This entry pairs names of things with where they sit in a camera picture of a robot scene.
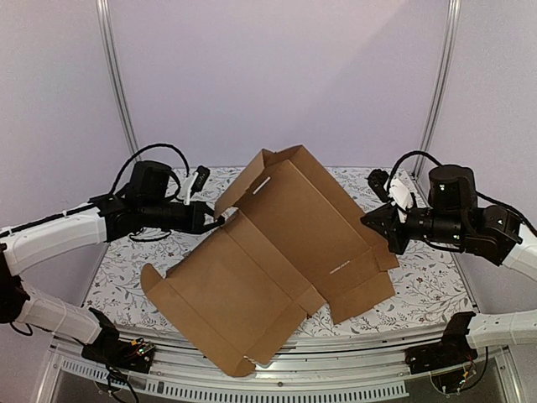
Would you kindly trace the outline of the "brown cardboard box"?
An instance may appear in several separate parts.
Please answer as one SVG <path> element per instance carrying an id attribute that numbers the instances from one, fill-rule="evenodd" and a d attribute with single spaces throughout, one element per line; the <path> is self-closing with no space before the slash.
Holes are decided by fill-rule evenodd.
<path id="1" fill-rule="evenodd" d="M 334 323 L 394 295 L 398 266 L 362 209 L 302 145 L 260 151 L 218 198 L 228 214 L 176 266 L 141 271 L 143 293 L 224 374 L 268 364 L 323 306 Z"/>

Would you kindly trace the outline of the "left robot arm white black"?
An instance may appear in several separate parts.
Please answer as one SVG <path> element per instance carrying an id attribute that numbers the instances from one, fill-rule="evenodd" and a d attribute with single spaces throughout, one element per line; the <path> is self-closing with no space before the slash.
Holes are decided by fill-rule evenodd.
<path id="1" fill-rule="evenodd" d="M 106 364 L 125 355 L 117 329 L 99 311 L 83 309 L 24 285 L 22 273 L 45 260 L 75 249 L 111 243 L 146 228 L 204 234 L 220 227 L 218 216 L 203 201 L 193 200 L 210 171 L 199 166 L 179 181 L 172 168 L 138 161 L 130 179 L 78 207 L 1 231 L 1 322 L 24 323 L 90 344 Z"/>

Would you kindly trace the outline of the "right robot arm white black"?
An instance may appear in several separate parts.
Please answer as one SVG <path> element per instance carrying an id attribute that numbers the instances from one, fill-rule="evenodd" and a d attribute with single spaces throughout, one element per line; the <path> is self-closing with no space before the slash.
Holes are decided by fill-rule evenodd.
<path id="1" fill-rule="evenodd" d="M 429 181 L 429 205 L 418 207 L 403 182 L 384 170 L 372 171 L 368 185 L 383 204 L 362 217 L 362 224 L 384 237 L 393 254 L 403 254 L 410 241 L 421 241 L 433 249 L 473 254 L 535 279 L 536 229 L 521 212 L 500 201 L 480 207 L 482 194 L 468 167 L 438 165 Z M 459 312 L 446 325 L 433 354 L 438 364 L 451 366 L 466 350 L 535 342 L 534 310 Z"/>

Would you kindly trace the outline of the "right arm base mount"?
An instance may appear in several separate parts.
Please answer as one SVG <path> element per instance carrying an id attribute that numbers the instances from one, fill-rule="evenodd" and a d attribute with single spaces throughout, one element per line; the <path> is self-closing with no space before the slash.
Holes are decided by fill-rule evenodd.
<path id="1" fill-rule="evenodd" d="M 469 325 L 476 316 L 474 311 L 456 313 L 447 323 L 438 342 L 427 343 L 404 351 L 404 362 L 411 374 L 421 374 L 461 365 L 462 369 L 439 374 L 431 374 L 430 381 L 435 389 L 443 395 L 459 395 L 463 391 L 476 387 L 487 372 L 488 347 L 485 347 L 485 360 L 481 373 L 470 384 L 469 379 L 477 374 L 475 360 L 477 348 L 472 348 L 467 341 Z"/>

